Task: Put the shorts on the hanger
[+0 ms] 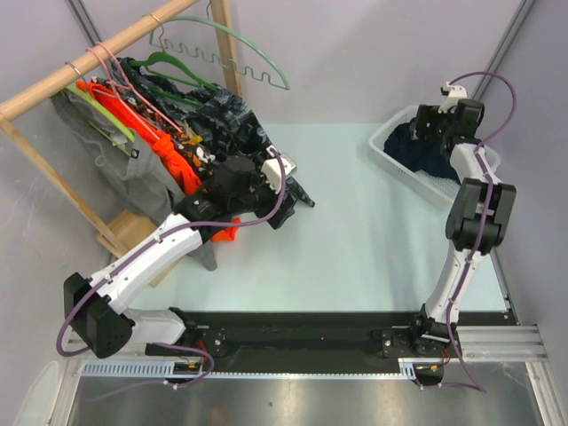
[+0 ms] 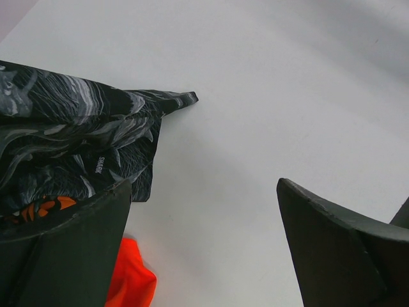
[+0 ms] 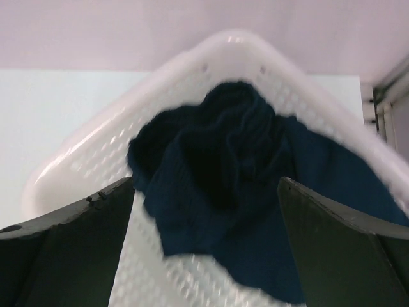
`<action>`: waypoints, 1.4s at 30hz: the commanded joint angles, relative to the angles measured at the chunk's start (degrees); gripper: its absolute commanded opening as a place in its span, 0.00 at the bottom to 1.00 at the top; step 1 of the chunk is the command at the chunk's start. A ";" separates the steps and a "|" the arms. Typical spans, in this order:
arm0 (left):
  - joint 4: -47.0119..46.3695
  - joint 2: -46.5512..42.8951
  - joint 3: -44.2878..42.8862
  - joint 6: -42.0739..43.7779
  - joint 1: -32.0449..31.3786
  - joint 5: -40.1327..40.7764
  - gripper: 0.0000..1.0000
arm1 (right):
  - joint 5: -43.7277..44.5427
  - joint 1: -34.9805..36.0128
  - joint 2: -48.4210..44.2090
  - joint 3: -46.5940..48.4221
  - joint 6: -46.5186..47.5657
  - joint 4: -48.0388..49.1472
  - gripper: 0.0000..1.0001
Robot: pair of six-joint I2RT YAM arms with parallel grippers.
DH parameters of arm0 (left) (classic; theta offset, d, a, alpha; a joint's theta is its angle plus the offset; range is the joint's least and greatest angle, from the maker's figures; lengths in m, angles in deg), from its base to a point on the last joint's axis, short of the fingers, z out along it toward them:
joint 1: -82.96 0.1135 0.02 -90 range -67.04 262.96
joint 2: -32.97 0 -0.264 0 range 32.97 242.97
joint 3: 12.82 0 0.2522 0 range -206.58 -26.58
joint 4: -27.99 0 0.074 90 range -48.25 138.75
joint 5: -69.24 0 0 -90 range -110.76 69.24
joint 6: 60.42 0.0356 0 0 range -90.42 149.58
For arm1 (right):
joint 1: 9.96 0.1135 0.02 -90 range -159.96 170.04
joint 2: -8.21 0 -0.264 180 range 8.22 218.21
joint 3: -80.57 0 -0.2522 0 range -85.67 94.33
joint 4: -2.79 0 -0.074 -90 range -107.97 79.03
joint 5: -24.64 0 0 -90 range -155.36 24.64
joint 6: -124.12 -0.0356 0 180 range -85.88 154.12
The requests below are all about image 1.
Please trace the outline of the navy blue shorts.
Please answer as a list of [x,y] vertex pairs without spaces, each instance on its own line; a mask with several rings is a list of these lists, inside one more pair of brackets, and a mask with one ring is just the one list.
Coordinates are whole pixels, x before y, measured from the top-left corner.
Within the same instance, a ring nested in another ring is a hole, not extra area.
[[424,171],[434,178],[445,178],[459,184],[455,169],[439,148],[426,140],[412,139],[413,122],[399,124],[384,142],[383,151],[412,172]]

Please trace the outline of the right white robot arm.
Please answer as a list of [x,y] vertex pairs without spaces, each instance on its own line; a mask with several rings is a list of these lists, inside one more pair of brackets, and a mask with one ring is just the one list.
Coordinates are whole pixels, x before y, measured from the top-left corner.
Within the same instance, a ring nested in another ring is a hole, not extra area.
[[460,99],[454,106],[420,105],[412,121],[413,137],[439,145],[461,183],[446,220],[446,261],[409,332],[410,347],[420,356],[454,342],[465,290],[480,263],[504,240],[516,199],[517,189],[496,177],[476,138],[484,114],[482,103]]

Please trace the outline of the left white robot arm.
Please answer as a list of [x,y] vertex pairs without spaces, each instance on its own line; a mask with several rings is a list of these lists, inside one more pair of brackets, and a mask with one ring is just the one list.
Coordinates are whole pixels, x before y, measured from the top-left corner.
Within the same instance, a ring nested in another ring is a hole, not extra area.
[[137,310],[130,303],[183,256],[203,248],[218,232],[237,227],[234,217],[254,212],[257,224],[273,219],[295,172],[296,164],[285,154],[275,154],[261,166],[232,156],[127,254],[88,278],[69,276],[63,284],[66,319],[57,337],[58,353],[71,354],[63,348],[69,328],[99,359],[128,343],[167,345],[179,355],[190,352],[196,334],[186,314],[173,308]]

